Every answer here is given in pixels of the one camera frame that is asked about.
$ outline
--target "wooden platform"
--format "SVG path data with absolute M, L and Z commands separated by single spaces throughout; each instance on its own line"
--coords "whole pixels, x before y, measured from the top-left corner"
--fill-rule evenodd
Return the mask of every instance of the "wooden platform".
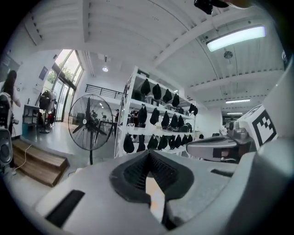
M 24 163 L 24 153 L 28 147 L 29 144 L 22 140 L 14 140 L 12 142 L 13 157 L 16 167 Z M 65 157 L 45 152 L 34 146 L 31 146 L 27 150 L 26 157 L 26 163 L 17 170 L 22 171 L 25 175 L 50 187 L 58 183 L 68 167 L 68 161 Z

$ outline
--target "fluorescent light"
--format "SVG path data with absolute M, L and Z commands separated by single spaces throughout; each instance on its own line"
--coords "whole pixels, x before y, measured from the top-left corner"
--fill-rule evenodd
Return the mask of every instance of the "fluorescent light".
M 213 52 L 220 48 L 238 43 L 247 41 L 250 39 L 262 38 L 266 36 L 266 28 L 264 26 L 259 26 L 255 28 L 248 28 L 241 30 L 227 36 L 213 40 L 207 44 L 208 49 Z
M 238 101 L 226 101 L 226 104 L 242 103 L 242 102 L 249 102 L 249 101 L 250 101 L 250 99 L 238 100 Z
M 228 115 L 242 115 L 242 112 L 228 112 Z

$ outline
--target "ceiling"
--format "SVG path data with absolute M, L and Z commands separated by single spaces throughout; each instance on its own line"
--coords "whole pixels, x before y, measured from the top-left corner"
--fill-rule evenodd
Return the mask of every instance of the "ceiling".
M 102 73 L 107 55 L 117 79 L 129 78 L 137 65 L 171 89 L 185 89 L 198 105 L 224 112 L 258 105 L 283 73 L 281 43 L 257 7 L 214 8 L 209 16 L 193 0 L 45 0 L 25 21 L 39 50 L 90 51 L 94 76 Z M 219 36 L 258 25 L 266 27 L 266 37 L 214 52 L 206 46 Z M 224 57 L 226 51 L 232 52 L 231 59 Z M 251 101 L 225 103 L 241 98 Z

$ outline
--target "black railing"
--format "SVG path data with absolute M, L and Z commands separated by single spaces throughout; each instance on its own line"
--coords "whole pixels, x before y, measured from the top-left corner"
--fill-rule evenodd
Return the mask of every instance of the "black railing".
M 117 99 L 117 100 L 121 100 L 123 96 L 122 92 L 106 89 L 99 86 L 93 86 L 89 84 L 87 84 L 86 93 L 91 93 L 94 95 L 102 95 L 102 96 L 106 96 L 106 97 Z

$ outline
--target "white cable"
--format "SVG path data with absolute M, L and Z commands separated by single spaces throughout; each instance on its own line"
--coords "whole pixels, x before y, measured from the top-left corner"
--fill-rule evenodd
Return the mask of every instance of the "white cable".
M 21 166 L 15 168 L 14 170 L 19 169 L 20 167 L 22 167 L 26 163 L 26 161 L 27 161 L 27 150 L 30 148 L 30 146 L 27 147 L 27 149 L 24 151 L 24 163 Z

